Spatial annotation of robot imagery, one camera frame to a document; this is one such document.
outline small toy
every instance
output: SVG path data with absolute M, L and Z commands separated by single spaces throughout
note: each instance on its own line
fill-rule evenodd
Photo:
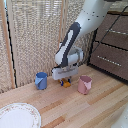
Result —
M 67 88 L 71 86 L 71 79 L 69 78 L 68 80 L 66 80 L 65 78 L 62 78 L 61 80 L 58 80 L 58 82 L 61 83 L 61 86 Z

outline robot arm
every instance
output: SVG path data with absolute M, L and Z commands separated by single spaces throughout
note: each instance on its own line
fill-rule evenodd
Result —
M 81 51 L 79 51 L 80 55 L 75 50 L 75 53 L 70 55 L 73 44 L 81 36 L 99 27 L 112 3 L 104 0 L 85 0 L 78 18 L 69 28 L 64 41 L 55 55 L 55 62 L 60 67 L 72 65 L 83 59 Z
M 97 29 L 104 20 L 110 6 L 116 1 L 128 0 L 85 0 L 78 18 L 69 28 L 55 55 L 55 62 L 58 67 L 52 70 L 54 80 L 78 73 L 76 64 L 83 60 L 83 51 L 74 46 L 75 42 L 81 36 Z

